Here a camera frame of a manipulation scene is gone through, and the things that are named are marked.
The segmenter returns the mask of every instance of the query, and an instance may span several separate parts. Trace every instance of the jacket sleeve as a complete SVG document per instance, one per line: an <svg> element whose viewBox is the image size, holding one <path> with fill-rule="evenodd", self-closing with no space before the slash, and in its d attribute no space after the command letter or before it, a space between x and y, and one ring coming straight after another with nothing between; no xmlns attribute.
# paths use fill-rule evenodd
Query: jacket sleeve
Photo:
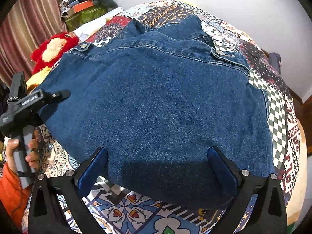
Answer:
<svg viewBox="0 0 312 234"><path fill-rule="evenodd" d="M9 216L18 228L31 192L31 186L22 189L18 177L7 164L3 167L3 176L0 179L0 200Z"/></svg>

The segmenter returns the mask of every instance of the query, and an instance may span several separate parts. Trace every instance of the bed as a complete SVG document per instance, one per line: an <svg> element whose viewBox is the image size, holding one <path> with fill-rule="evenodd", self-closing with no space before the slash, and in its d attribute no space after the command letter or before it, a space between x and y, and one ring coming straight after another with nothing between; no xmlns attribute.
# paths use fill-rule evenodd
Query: bed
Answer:
<svg viewBox="0 0 312 234"><path fill-rule="evenodd" d="M201 19L203 30L211 36L217 50L241 52L246 57L250 64L250 84L268 93L273 163L287 205L288 225L291 225L298 219L305 196L307 156L304 132L296 119L286 84L248 34L186 2L169 0L144 3L121 12L86 41L101 47L108 45L131 20L157 28L166 23L178 23L191 14ZM61 176L79 166L45 125L37 130L39 150L42 152L41 173L48 177ZM70 227L80 232L63 196L58 198ZM98 178L83 201L106 233L208 233L224 213L222 210L189 209L156 201L103 177ZM252 204L249 205L236 231L244 228L252 207ZM29 204L23 216L23 232L27 232L28 209Z"/></svg>

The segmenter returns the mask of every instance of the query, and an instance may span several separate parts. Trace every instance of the denim jacket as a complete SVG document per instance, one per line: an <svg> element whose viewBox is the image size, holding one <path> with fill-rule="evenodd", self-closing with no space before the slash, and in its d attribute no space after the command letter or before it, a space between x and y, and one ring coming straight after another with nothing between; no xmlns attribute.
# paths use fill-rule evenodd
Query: denim jacket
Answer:
<svg viewBox="0 0 312 234"><path fill-rule="evenodd" d="M211 146L254 175L274 171L266 92L249 84L244 56L216 51L194 15L157 29L131 21L107 46L81 43L39 88L71 91L39 114L72 157L103 146L103 176L154 199L226 207L237 187L208 163Z"/></svg>

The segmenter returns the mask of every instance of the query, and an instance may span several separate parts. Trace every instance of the hand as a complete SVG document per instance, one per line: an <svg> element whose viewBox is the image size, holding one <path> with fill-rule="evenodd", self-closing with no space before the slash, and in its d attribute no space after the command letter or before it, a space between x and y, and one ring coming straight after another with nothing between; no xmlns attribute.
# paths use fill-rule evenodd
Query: hand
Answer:
<svg viewBox="0 0 312 234"><path fill-rule="evenodd" d="M6 160L7 160L7 166L13 171L14 173L17 173L14 158L13 158L13 152L14 149L19 145L19 140L16 139L10 139L7 142L7 147L5 150ZM36 171L39 170L39 154L37 153L38 143L36 139L31 139L31 141L28 144L28 147L31 148L33 151L29 153L25 160L28 162L30 167L35 168Z"/></svg>

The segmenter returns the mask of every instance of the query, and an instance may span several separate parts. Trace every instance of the red plush toy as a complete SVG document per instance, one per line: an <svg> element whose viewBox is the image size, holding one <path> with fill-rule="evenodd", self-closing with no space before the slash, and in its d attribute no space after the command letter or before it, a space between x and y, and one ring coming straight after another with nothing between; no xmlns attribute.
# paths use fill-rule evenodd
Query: red plush toy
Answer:
<svg viewBox="0 0 312 234"><path fill-rule="evenodd" d="M78 42L79 38L77 36L71 37L68 32L53 35L32 53L31 59L37 63L32 74L38 73L45 67L51 68L63 53L77 46Z"/></svg>

